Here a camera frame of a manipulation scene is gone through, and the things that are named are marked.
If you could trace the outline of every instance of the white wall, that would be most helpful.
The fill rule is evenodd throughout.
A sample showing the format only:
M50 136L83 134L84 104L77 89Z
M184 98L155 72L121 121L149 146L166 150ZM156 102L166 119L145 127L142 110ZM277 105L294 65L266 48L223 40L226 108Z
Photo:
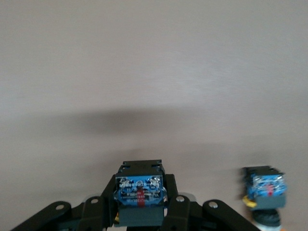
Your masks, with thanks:
M1 1L0 230L163 159L247 216L238 169L286 172L307 229L308 2Z

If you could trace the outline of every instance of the red stripe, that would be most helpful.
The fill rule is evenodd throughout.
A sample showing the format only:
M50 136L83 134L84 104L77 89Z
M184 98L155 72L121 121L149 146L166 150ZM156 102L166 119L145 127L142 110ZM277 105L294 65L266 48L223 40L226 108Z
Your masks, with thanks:
M267 186L267 188L268 188L268 196L272 196L272 195L273 195L273 192L274 192L273 186L272 186L271 184L269 184L269 185Z
M137 190L137 205L141 208L145 207L144 192L141 187Z

